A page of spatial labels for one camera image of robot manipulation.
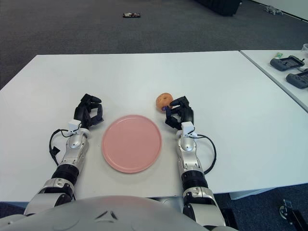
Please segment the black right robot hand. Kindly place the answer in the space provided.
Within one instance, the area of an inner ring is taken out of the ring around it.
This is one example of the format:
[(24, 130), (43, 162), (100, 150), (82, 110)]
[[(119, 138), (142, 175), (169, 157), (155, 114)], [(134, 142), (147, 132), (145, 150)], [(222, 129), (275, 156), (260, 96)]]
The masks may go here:
[(165, 123), (172, 128), (181, 130), (183, 122), (194, 124), (194, 112), (185, 96), (173, 100), (166, 108)]

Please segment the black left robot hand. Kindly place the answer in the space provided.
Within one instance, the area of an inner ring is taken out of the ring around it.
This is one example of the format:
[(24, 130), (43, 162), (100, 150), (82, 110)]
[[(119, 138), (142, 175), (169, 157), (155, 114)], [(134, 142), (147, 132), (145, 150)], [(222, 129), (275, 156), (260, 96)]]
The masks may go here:
[[(90, 116), (92, 109), (97, 109), (97, 115), (93, 117)], [(75, 109), (74, 119), (80, 121), (80, 127), (85, 129), (89, 129), (91, 126), (103, 122), (103, 107), (101, 99), (85, 94)]]

